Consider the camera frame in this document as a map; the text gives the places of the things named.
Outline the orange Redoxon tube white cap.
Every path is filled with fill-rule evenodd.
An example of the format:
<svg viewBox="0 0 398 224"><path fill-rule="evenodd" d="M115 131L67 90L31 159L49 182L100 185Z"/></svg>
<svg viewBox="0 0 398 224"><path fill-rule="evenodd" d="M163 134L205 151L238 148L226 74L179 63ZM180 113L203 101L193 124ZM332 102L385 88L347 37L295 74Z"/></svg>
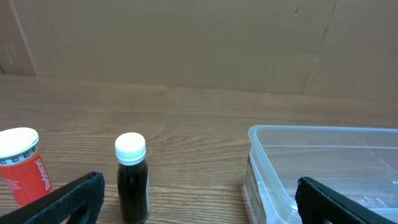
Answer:
<svg viewBox="0 0 398 224"><path fill-rule="evenodd" d="M39 134L32 128L1 131L1 177L20 207L53 191L38 141Z"/></svg>

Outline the dark bottle white cap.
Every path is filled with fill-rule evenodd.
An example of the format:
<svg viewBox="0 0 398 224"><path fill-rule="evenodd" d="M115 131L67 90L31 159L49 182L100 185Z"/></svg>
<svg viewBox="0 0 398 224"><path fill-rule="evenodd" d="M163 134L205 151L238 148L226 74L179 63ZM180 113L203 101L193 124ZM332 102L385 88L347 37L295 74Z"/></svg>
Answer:
<svg viewBox="0 0 398 224"><path fill-rule="evenodd" d="M144 223L150 211L146 140L139 133L124 133L114 143L118 167L118 194L123 220Z"/></svg>

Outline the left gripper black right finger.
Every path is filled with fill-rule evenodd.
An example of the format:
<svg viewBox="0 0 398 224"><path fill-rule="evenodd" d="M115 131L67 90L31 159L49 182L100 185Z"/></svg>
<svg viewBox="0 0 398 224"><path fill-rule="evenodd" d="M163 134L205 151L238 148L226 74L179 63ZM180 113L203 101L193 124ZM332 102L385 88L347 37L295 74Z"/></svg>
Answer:
<svg viewBox="0 0 398 224"><path fill-rule="evenodd" d="M311 177L299 178L295 201L303 224L394 224Z"/></svg>

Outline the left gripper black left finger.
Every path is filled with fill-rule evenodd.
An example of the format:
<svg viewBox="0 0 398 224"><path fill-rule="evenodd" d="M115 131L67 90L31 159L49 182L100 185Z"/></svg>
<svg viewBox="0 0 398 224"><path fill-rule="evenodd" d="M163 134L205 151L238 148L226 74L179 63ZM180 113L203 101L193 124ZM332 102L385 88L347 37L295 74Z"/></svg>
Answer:
<svg viewBox="0 0 398 224"><path fill-rule="evenodd" d="M1 224L94 224L104 202L105 181L100 172L86 175L1 217Z"/></svg>

